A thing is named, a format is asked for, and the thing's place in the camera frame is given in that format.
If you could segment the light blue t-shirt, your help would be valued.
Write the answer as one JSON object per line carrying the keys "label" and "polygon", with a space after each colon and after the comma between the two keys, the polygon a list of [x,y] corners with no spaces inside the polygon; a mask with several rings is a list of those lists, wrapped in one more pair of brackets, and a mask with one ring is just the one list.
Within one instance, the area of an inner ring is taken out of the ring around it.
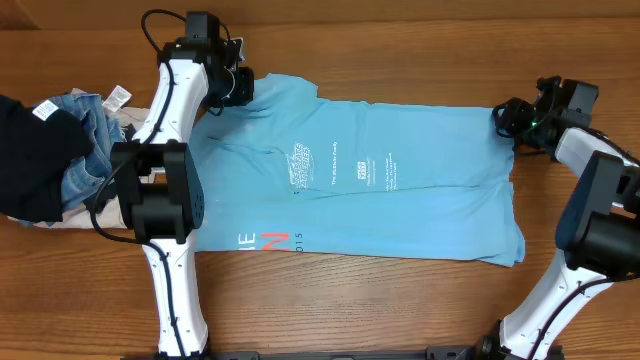
{"label": "light blue t-shirt", "polygon": [[513,144],[487,108],[332,101],[271,74],[248,105],[203,117],[189,145],[201,251],[524,259]]}

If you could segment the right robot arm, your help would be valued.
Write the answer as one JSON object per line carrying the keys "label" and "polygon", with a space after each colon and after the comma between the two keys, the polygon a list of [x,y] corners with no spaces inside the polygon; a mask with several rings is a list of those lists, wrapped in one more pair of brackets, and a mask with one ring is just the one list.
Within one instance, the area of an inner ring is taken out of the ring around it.
{"label": "right robot arm", "polygon": [[555,340],[613,284],[639,277],[639,160],[592,128],[597,86],[541,77],[529,103],[492,111],[499,136],[549,155],[577,178],[555,230],[556,252],[517,309],[468,349],[468,359],[561,359]]}

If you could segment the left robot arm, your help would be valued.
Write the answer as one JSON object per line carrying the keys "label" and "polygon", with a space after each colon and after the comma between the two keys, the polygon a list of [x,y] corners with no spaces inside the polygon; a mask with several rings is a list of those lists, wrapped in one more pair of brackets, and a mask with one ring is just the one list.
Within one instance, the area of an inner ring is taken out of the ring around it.
{"label": "left robot arm", "polygon": [[125,226],[147,258],[160,335],[157,359],[208,359],[195,242],[205,196],[188,140],[200,108],[219,116],[252,101],[254,72],[242,66],[243,41],[207,11],[182,16],[185,33],[158,47],[159,82],[132,139],[111,150]]}

